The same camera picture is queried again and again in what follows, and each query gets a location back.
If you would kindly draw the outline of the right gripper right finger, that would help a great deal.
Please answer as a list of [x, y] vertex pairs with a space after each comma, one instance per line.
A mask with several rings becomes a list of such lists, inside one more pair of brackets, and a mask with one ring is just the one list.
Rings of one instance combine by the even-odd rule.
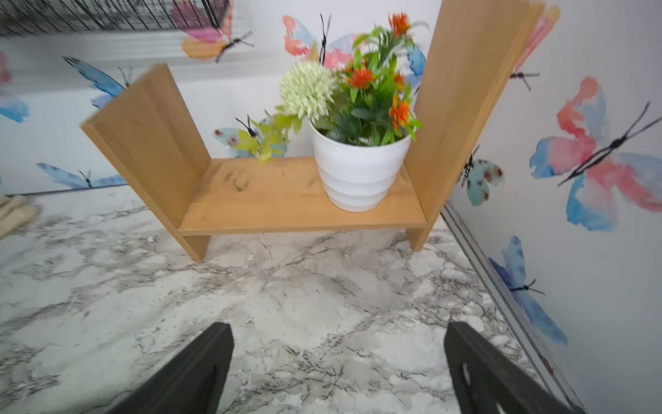
[[462, 413], [571, 411], [469, 324], [448, 324], [444, 350]]

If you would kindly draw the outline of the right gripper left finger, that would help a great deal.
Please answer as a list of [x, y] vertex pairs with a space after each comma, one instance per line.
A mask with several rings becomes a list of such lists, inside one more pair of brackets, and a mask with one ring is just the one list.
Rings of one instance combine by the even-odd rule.
[[233, 351], [231, 326], [213, 323], [110, 411], [118, 414], [215, 413]]

